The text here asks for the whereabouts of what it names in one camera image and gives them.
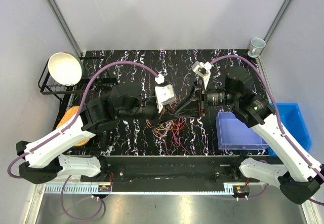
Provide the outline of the white bowl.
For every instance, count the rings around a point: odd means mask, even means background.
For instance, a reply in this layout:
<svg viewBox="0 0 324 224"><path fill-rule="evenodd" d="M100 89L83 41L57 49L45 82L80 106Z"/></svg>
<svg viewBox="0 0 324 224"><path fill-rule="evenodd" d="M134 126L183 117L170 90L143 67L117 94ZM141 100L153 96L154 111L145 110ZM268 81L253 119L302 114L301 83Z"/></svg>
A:
<svg viewBox="0 0 324 224"><path fill-rule="evenodd" d="M59 52L49 58L48 70L57 83L72 86L80 82L84 66L78 57L67 52Z"/></svg>

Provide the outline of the white mug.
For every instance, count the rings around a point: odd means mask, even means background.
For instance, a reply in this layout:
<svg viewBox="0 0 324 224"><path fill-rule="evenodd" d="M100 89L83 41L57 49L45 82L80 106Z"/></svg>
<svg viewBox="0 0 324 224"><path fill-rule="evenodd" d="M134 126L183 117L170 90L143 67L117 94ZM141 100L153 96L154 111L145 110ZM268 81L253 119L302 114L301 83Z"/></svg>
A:
<svg viewBox="0 0 324 224"><path fill-rule="evenodd" d="M263 39L261 38L251 39L249 50L248 50L248 56L251 58L258 57L265 46L266 46L266 42Z"/></svg>

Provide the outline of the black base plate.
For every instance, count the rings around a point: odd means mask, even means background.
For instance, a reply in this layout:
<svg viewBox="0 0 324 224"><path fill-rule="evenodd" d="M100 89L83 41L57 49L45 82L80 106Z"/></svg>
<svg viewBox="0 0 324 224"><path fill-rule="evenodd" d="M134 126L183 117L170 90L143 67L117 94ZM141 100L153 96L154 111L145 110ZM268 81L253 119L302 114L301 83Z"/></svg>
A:
<svg viewBox="0 0 324 224"><path fill-rule="evenodd" d="M224 183L246 183L239 156L112 156L101 158L104 172L82 182L112 180L114 192L158 194L223 191Z"/></svg>

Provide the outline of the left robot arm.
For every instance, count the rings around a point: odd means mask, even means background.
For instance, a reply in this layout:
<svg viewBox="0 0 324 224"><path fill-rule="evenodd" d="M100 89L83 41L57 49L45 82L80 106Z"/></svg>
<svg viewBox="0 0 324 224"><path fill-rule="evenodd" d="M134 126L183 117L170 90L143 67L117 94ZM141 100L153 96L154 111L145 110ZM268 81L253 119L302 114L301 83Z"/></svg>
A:
<svg viewBox="0 0 324 224"><path fill-rule="evenodd" d="M17 143L17 154L25 160L18 167L19 177L34 184L70 175L105 181L109 177L109 168L104 160L71 157L64 152L77 143L114 129L119 120L154 120L161 116L164 105L174 102L176 96L170 84L158 85L154 91L152 97L142 100L140 86L134 83L115 85L105 96L80 107L80 113L42 139Z"/></svg>

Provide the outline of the orange woven mat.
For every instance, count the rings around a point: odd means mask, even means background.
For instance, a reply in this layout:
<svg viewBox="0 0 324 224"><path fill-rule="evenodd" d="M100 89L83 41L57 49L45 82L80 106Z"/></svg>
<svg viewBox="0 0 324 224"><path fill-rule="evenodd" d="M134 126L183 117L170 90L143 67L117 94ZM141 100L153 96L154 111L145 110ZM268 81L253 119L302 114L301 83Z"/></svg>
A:
<svg viewBox="0 0 324 224"><path fill-rule="evenodd" d="M62 117L62 119L60 120L60 122L58 123L58 125L56 126L56 129L61 127L65 123L67 123L70 119L72 119L74 117L74 115L78 112L78 109L79 109L79 106L73 106L69 110L67 110L66 113L64 114L64 116ZM76 143L74 146L81 147L81 146L87 144L89 142L89 140L90 140L89 138L85 139L83 141Z"/></svg>

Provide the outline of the purple translucent box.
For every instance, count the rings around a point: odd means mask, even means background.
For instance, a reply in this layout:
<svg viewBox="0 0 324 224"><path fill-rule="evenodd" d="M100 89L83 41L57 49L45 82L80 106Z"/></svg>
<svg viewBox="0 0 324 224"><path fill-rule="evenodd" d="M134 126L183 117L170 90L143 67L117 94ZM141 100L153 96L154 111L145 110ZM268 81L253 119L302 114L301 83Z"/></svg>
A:
<svg viewBox="0 0 324 224"><path fill-rule="evenodd" d="M216 119L218 149L265 150L269 145L233 113L218 112Z"/></svg>

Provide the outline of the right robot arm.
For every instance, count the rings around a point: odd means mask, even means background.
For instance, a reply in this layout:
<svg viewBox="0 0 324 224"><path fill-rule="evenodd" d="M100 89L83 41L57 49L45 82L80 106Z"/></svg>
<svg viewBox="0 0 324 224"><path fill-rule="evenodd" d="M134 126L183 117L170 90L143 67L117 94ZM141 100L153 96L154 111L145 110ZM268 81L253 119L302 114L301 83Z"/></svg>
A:
<svg viewBox="0 0 324 224"><path fill-rule="evenodd" d="M234 181L254 178L281 190L295 204L302 204L323 184L323 165L302 148L284 127L274 104L252 91L253 78L243 67L228 69L224 87L208 90L210 69L203 63L192 70L202 78L190 94L175 108L175 115L199 118L208 106L232 105L235 117L257 133L275 151L282 165L270 165L251 157L242 157L230 168Z"/></svg>

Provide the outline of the blue plastic bin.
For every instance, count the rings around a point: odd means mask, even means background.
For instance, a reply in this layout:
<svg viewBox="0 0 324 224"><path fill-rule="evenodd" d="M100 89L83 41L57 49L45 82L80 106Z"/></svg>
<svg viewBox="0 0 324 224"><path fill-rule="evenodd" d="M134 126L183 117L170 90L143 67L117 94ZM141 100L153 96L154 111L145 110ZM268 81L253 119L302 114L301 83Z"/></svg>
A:
<svg viewBox="0 0 324 224"><path fill-rule="evenodd" d="M298 104L277 103L276 105L285 128L308 152L312 142Z"/></svg>

